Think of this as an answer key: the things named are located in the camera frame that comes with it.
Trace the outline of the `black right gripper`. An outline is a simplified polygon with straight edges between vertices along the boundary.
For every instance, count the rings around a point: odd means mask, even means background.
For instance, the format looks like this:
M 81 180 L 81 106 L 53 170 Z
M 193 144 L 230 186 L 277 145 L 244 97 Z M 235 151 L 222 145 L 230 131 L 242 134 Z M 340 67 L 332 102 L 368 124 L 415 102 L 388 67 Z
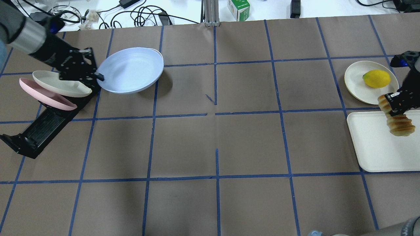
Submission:
M 404 114 L 420 106 L 420 73 L 417 70 L 409 71 L 402 86 L 394 93 L 385 94 L 385 99 L 390 105 L 391 116 Z

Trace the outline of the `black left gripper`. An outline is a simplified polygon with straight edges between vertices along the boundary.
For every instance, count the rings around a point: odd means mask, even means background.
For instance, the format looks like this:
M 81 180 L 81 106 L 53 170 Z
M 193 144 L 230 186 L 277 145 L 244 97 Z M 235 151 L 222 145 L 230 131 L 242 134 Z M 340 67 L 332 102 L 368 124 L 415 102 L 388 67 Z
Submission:
M 104 76 L 97 72 L 92 47 L 75 48 L 52 33 L 47 33 L 41 47 L 31 56 L 55 68 L 60 80 L 82 82 L 91 89 L 99 88 L 97 80 L 104 81 Z

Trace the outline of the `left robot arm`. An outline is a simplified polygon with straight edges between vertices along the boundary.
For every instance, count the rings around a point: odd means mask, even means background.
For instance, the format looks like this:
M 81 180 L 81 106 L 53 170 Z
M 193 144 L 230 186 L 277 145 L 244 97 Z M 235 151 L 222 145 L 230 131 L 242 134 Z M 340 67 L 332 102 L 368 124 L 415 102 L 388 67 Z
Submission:
M 78 81 L 89 87 L 104 81 L 91 47 L 78 49 L 69 45 L 3 0 L 0 9 L 3 44 L 55 68 L 60 80 Z

